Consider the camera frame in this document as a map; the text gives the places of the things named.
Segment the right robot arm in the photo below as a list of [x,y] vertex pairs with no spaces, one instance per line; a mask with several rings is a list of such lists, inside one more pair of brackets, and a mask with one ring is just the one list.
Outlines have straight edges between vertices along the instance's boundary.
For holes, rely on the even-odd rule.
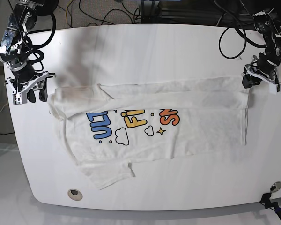
[[[34,69],[34,64],[42,63],[44,53],[41,49],[52,41],[55,34],[57,22],[54,11],[58,3],[57,0],[20,0],[11,7],[8,25],[0,42],[0,61],[13,74],[4,84],[12,90],[14,105],[35,103],[35,91],[39,92],[40,101],[47,101],[47,80],[56,74],[45,71],[43,67]],[[35,45],[29,34],[37,18],[44,16],[52,19],[51,34],[44,43]]]

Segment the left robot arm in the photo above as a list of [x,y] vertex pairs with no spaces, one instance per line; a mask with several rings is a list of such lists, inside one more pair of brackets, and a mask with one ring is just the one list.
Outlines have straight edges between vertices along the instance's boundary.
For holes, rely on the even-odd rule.
[[264,51],[254,55],[252,61],[244,66],[242,85],[245,89],[260,85],[262,81],[269,85],[273,94],[281,89],[278,66],[281,63],[281,18],[272,8],[253,15],[254,27],[263,36]]

